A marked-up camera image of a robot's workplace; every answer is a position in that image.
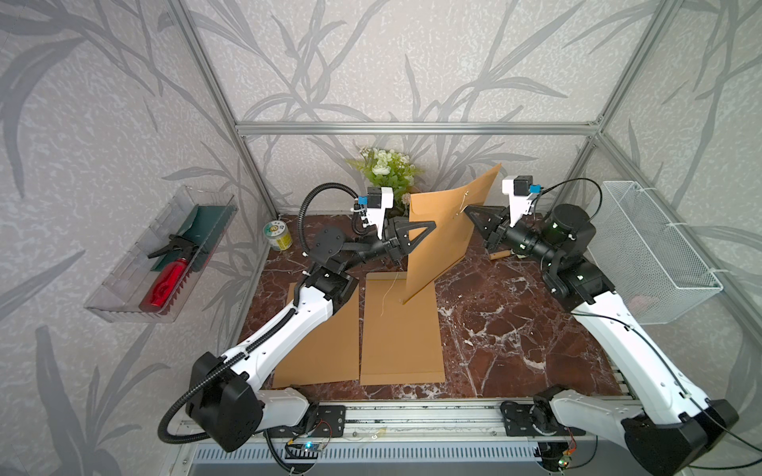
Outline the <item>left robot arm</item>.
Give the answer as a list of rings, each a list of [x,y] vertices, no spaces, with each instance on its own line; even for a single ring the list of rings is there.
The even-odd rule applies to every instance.
[[[254,434],[301,424],[311,408],[308,399],[292,388],[266,390],[264,382],[304,338],[349,302],[358,285],[349,270],[380,258],[400,262],[437,227],[432,221],[387,217],[394,204],[391,188],[371,188],[360,196],[337,182],[308,193],[298,213],[300,225],[312,201],[327,190],[341,190],[353,198],[352,214],[363,230],[349,238],[329,226],[317,233],[313,244],[303,229],[298,231],[311,266],[291,301],[242,343],[219,356],[204,353],[192,365],[190,388],[160,419],[161,442],[182,445],[210,438],[233,452]]]

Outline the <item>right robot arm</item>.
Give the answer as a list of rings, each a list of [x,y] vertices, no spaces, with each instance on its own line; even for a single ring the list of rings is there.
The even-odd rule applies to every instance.
[[[523,222],[545,188],[530,176],[506,178],[508,206],[464,212],[493,252],[502,245],[536,260],[553,298],[601,345],[627,379],[638,407],[585,396],[563,386],[536,395],[531,423],[543,436],[578,428],[627,449],[652,475],[693,467],[738,422],[726,400],[712,400],[666,356],[633,317],[611,279],[585,258],[597,230],[581,207],[555,206],[541,227]]]

